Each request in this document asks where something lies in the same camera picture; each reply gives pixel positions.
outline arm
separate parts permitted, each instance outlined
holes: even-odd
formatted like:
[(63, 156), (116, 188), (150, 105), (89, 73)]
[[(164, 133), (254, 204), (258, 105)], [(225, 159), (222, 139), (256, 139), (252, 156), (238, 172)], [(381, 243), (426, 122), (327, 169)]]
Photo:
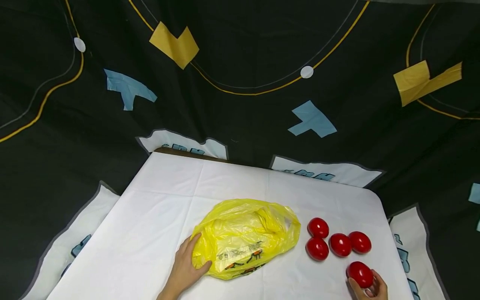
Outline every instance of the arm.
[(165, 287), (156, 300), (177, 300), (180, 295), (197, 282), (212, 266), (208, 261), (200, 269), (195, 269), (192, 264), (192, 253), (195, 244), (200, 238), (200, 233), (192, 240), (188, 237), (175, 254), (175, 262), (168, 277)]

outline black fabric backdrop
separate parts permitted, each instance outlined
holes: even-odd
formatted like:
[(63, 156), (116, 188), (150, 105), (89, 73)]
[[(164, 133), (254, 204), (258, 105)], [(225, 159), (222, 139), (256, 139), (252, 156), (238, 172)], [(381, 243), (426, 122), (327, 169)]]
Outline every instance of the black fabric backdrop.
[[(152, 31), (132, 3), (153, 28), (162, 21), (179, 37), (188, 26), (200, 51), (184, 70), (148, 42)], [(263, 87), (227, 87), (277, 81), (312, 57), (307, 64), (315, 64), (343, 36), (346, 29), (316, 55), (350, 9), (345, 28), (364, 5), (70, 0), (74, 25), (64, 1), (1, 1), (0, 124), (27, 110), (0, 129), (2, 298), (23, 294), (48, 243), (100, 180), (123, 192), (148, 157), (136, 137), (155, 129), (198, 142), (214, 138), (227, 146), (230, 161), (249, 166), (268, 168), (279, 155), (382, 170), (368, 188), (388, 216), (419, 203), (450, 299), (477, 294), (480, 205), (467, 199), (471, 185), (480, 182), (479, 5), (372, 2), (312, 78), (257, 96), (221, 91), (199, 72), (233, 93), (282, 86), (300, 71)], [(87, 47), (83, 65), (72, 42), (75, 26)], [(406, 59), (410, 65), (426, 59), (431, 77), (462, 61), (463, 79), (433, 93), (457, 109), (427, 96), (423, 101), (433, 109), (418, 101), (401, 107), (393, 74), (407, 67)], [(54, 90), (42, 106), (52, 87), (81, 68), (76, 80)], [(134, 110), (124, 111), (120, 93), (107, 90), (104, 69), (145, 84), (157, 101), (137, 97)], [(320, 138), (312, 131), (287, 131), (299, 122), (291, 111), (307, 100), (329, 116), (337, 133)], [(39, 119), (21, 129), (39, 111)]]

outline yellow tape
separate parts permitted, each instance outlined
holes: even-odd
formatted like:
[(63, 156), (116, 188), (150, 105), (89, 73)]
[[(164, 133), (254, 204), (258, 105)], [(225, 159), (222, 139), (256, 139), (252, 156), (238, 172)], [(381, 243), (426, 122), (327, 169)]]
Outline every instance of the yellow tape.
[(198, 53), (198, 46), (188, 27), (176, 38), (168, 28), (160, 22), (150, 37), (150, 43), (160, 49), (183, 69)]
[(423, 60), (394, 74), (393, 77), (400, 93), (402, 107), (404, 107), (410, 102), (462, 79), (462, 63), (430, 79), (427, 61)]

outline backdrop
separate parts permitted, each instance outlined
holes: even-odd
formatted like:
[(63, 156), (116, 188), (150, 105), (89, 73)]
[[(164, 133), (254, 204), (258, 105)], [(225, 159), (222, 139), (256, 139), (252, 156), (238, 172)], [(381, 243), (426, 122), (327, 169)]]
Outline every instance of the backdrop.
[(371, 189), (415, 299), (477, 294), (480, 5), (396, 2), (0, 1), (1, 294), (160, 147)]

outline yellow curved line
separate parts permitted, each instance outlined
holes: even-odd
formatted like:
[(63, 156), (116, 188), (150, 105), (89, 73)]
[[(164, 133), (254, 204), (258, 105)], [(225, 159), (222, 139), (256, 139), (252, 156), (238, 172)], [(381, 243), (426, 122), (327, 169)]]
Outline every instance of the yellow curved line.
[(137, 15), (142, 19), (142, 21), (150, 28), (151, 31), (153, 31), (153, 27), (150, 26), (149, 23), (145, 20), (145, 18), (142, 16), (142, 14), (138, 11), (138, 8), (135, 6), (135, 4), (132, 2), (132, 0), (128, 0), (130, 2), (130, 5), (132, 5), (133, 9), (137, 12)]
[[(409, 62), (409, 58), (410, 58), (410, 48), (412, 47), (413, 40), (414, 40), (415, 37), (417, 36), (418, 32), (420, 31), (421, 26), (423, 25), (423, 22), (425, 22), (425, 19), (427, 19), (428, 15), (430, 14), (430, 12), (432, 11), (432, 9), (433, 9), (434, 6), (435, 6), (435, 4), (432, 4), (432, 6), (431, 6), (430, 9), (428, 10), (427, 14), (423, 17), (423, 20), (420, 22), (420, 25), (418, 26), (417, 30), (415, 30), (415, 33), (413, 34), (413, 37), (412, 37), (412, 39), (410, 40), (410, 43), (408, 44), (408, 47), (407, 47), (407, 56), (406, 56), (406, 59), (405, 59), (405, 60), (406, 60), (406, 63), (407, 63), (407, 68), (410, 66), (410, 62)], [(451, 118), (454, 118), (454, 119), (457, 119), (457, 120), (480, 120), (480, 118), (462, 118), (462, 117), (458, 117), (458, 116), (449, 114), (449, 113), (447, 113), (447, 112), (438, 110), (438, 109), (433, 108), (433, 107), (431, 107), (430, 105), (424, 103), (421, 98), (417, 99), (417, 102), (420, 103), (420, 104), (422, 104), (422, 105), (425, 106), (426, 108), (428, 108), (428, 109), (430, 109), (430, 110), (433, 110), (434, 112), (438, 112), (439, 114), (442, 114), (442, 115), (445, 115), (445, 116), (448, 116), (448, 117), (451, 117)]]
[(420, 25), (417, 27), (417, 30), (415, 30), (415, 33), (413, 34), (412, 36), (412, 39), (410, 40), (410, 43), (408, 44), (408, 47), (407, 47), (407, 57), (406, 57), (406, 61), (407, 61), (407, 68), (410, 66), (410, 62), (408, 61), (409, 58), (410, 58), (410, 48), (412, 47), (412, 43), (413, 43), (413, 40), (415, 39), (415, 37), (417, 36), (419, 30), (420, 30), (420, 27), (423, 25), (423, 22), (425, 22), (425, 20), (427, 19), (428, 15), (430, 14), (430, 12), (432, 11), (432, 9), (434, 8), (435, 4), (432, 4), (432, 6), (430, 7), (430, 9), (428, 10), (427, 14), (423, 17), (422, 21), (420, 22)]
[[(153, 28), (150, 26), (149, 23), (147, 23), (147, 21), (145, 20), (145, 18), (142, 16), (142, 14), (138, 11), (137, 7), (135, 6), (135, 4), (132, 2), (132, 0), (128, 0), (128, 2), (130, 2), (130, 4), (132, 5), (133, 9), (137, 12), (137, 14), (139, 15), (139, 17), (142, 19), (142, 21), (148, 26), (148, 28), (150, 28), (150, 30), (153, 31)], [(360, 11), (359, 15), (357, 16), (357, 18), (355, 19), (355, 21), (352, 23), (352, 25), (350, 26), (350, 28), (347, 30), (347, 32), (343, 35), (343, 37), (339, 40), (339, 42), (330, 50), (330, 52), (328, 52), (324, 58), (322, 58), (318, 63), (316, 63), (313, 68), (315, 69), (316, 67), (318, 67), (325, 59), (327, 59), (330, 54), (333, 53), (333, 51), (335, 51), (335, 49), (338, 48), (338, 46), (340, 46), (340, 44), (345, 40), (345, 38), (348, 36), (348, 34), (352, 31), (353, 27), (355, 27), (355, 25), (357, 24), (358, 20), (360, 19), (360, 17), (363, 15), (363, 13), (365, 12), (365, 10), (367, 9), (367, 6), (370, 4), (370, 1), (367, 1), (365, 3), (365, 5), (363, 6), (362, 10)], [(211, 82), (210, 80), (208, 80), (208, 78), (193, 64), (191, 63), (191, 65), (199, 72), (199, 74), (205, 79), (207, 80), (207, 82), (209, 84), (211, 84), (213, 87), (215, 87), (217, 90), (219, 91), (222, 91), (224, 93), (228, 93), (228, 94), (232, 94), (232, 95), (240, 95), (240, 96), (258, 96), (258, 95), (262, 95), (262, 94), (266, 94), (266, 93), (270, 93), (270, 92), (273, 92), (273, 91), (276, 91), (276, 90), (279, 90), (281, 88), (284, 88), (286, 86), (289, 86), (290, 84), (300, 80), (302, 77), (298, 77), (298, 78), (295, 78), (294, 80), (284, 84), (284, 85), (281, 85), (279, 87), (276, 87), (274, 89), (271, 89), (271, 90), (267, 90), (267, 91), (263, 91), (263, 92), (259, 92), (259, 93), (251, 93), (251, 94), (245, 94), (245, 93), (235, 93), (235, 92), (231, 92), (231, 91), (227, 91), (227, 90), (224, 90), (220, 87), (218, 87), (217, 85), (215, 85), (213, 82)]]
[[(65, 0), (65, 3), (67, 4), (67, 10), (68, 10), (68, 13), (70, 15), (70, 19), (72, 20), (72, 23), (73, 23), (73, 27), (75, 28), (75, 32), (77, 33), (77, 37), (80, 38), (80, 35), (78, 34), (78, 31), (77, 31), (77, 26), (75, 25), (75, 21), (73, 20), (73, 15), (72, 15), (72, 11), (70, 9), (70, 4), (68, 3), (68, 0)], [(42, 115), (42, 112), (43, 112), (43, 107), (45, 106), (45, 103), (47, 102), (48, 100), (48, 97), (58, 88), (64, 86), (64, 85), (67, 85), (67, 84), (71, 84), (72, 82), (74, 82), (75, 80), (78, 79), (78, 77), (80, 77), (80, 74), (82, 74), (82, 70), (84, 68), (84, 54), (80, 52), (80, 56), (81, 56), (81, 63), (80, 63), (80, 69), (78, 70), (77, 74), (75, 75), (75, 77), (73, 77), (72, 79), (70, 79), (69, 81), (67, 82), (64, 82), (64, 83), (61, 83), (61, 84), (58, 84), (56, 86), (54, 86), (53, 88), (49, 89), (48, 92), (45, 94), (45, 97), (43, 98), (42, 100), (42, 104), (40, 104), (40, 109), (38, 110), (38, 113), (36, 114), (35, 118), (33, 120), (31, 120), (28, 124), (20, 127), (19, 129), (15, 130), (14, 132), (10, 133), (9, 135), (7, 136), (4, 136), (2, 138), (0, 138), (0, 143), (1, 142), (4, 142), (6, 140), (8, 140), (9, 138), (17, 135), (18, 133), (22, 132), (23, 130), (27, 129), (28, 127), (32, 126), (33, 124), (35, 124), (38, 119), (40, 119), (40, 116)]]

